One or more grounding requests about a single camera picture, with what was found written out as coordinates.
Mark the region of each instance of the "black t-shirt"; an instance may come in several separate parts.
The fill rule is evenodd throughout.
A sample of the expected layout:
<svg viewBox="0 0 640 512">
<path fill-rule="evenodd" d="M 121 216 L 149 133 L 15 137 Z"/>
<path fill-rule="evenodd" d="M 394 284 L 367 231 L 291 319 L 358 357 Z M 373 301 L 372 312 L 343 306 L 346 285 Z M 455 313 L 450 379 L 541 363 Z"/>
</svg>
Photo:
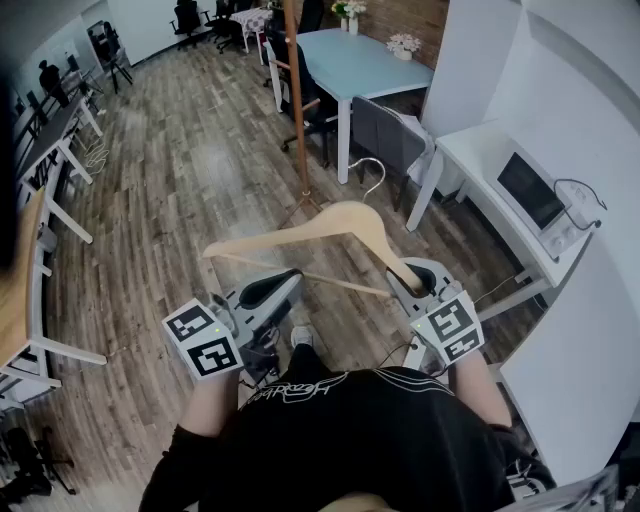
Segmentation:
<svg viewBox="0 0 640 512">
<path fill-rule="evenodd" d="M 514 500 L 509 474 L 532 492 L 553 486 L 509 429 L 484 423 L 440 382 L 362 370 L 268 385 L 217 439 L 178 427 L 140 510 L 199 500 L 201 512 L 317 512 L 364 492 L 403 512 L 493 511 Z"/>
</svg>

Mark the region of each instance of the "sneaker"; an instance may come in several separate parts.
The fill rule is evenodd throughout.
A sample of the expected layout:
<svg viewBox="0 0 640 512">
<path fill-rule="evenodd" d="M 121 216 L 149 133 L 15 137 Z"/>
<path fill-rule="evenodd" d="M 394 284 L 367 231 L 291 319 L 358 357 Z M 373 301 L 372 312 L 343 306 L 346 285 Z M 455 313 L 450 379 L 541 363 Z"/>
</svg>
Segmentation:
<svg viewBox="0 0 640 512">
<path fill-rule="evenodd" d="M 291 346 L 296 348 L 301 343 L 313 347 L 313 333 L 304 325 L 296 326 L 291 330 Z"/>
</svg>

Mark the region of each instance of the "wooden desk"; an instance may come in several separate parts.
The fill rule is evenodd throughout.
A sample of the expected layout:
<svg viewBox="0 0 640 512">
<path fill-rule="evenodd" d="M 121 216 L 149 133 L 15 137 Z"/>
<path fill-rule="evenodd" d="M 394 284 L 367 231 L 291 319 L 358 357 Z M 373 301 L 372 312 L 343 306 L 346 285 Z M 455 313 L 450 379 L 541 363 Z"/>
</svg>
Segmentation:
<svg viewBox="0 0 640 512">
<path fill-rule="evenodd" d="M 64 345 L 32 332 L 29 312 L 33 272 L 36 269 L 43 273 L 46 271 L 45 267 L 34 263 L 38 226 L 44 202 L 43 188 L 20 212 L 13 267 L 10 272 L 0 274 L 0 373 L 60 387 L 61 382 L 57 379 L 18 370 L 9 364 L 30 345 L 96 364 L 105 364 L 107 359 L 102 355 Z"/>
</svg>

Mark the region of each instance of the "brick wall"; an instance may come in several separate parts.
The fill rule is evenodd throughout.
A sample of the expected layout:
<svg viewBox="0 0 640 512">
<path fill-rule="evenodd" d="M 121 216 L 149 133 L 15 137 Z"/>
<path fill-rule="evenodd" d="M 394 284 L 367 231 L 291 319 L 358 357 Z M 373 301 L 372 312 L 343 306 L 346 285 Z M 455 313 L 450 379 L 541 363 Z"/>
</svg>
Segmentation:
<svg viewBox="0 0 640 512">
<path fill-rule="evenodd" d="M 303 0 L 294 0 L 300 19 Z M 331 12 L 331 0 L 325 0 L 323 28 L 337 27 L 340 20 Z M 447 20 L 449 0 L 367 0 L 367 12 L 359 19 L 363 34 L 386 43 L 393 34 L 407 33 L 422 41 L 414 59 L 435 69 Z"/>
</svg>

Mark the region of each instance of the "flower vase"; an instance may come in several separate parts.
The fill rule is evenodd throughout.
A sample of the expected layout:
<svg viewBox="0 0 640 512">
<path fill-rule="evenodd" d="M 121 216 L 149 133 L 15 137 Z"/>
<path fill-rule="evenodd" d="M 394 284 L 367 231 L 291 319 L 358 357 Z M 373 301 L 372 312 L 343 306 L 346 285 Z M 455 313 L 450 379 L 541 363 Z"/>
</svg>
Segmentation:
<svg viewBox="0 0 640 512">
<path fill-rule="evenodd" d="M 411 60 L 413 57 L 413 53 L 409 50 L 397 50 L 394 55 L 400 60 Z"/>
<path fill-rule="evenodd" d="M 349 18 L 349 34 L 358 35 L 358 18 Z"/>
</svg>

